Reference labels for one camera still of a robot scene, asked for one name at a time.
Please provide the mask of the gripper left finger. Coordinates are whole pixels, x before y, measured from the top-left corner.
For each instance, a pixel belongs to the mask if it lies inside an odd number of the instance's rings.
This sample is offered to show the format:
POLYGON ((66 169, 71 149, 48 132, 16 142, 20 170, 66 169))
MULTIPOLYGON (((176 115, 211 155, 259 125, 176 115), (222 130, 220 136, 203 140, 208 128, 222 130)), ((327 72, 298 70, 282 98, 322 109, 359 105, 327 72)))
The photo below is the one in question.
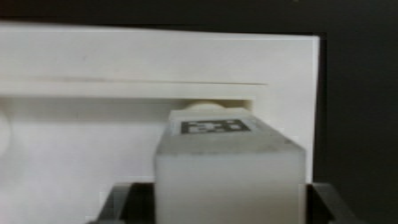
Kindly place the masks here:
POLYGON ((156 224, 153 183, 114 186, 98 218, 87 224, 156 224))

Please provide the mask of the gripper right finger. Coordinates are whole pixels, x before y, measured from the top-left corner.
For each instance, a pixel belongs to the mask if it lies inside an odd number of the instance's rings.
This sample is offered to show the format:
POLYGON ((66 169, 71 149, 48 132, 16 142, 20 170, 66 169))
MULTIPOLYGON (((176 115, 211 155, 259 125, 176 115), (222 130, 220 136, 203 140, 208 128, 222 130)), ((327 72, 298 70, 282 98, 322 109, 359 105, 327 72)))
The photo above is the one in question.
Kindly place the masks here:
POLYGON ((359 224, 359 218, 329 183, 307 185, 306 215, 306 224, 359 224))

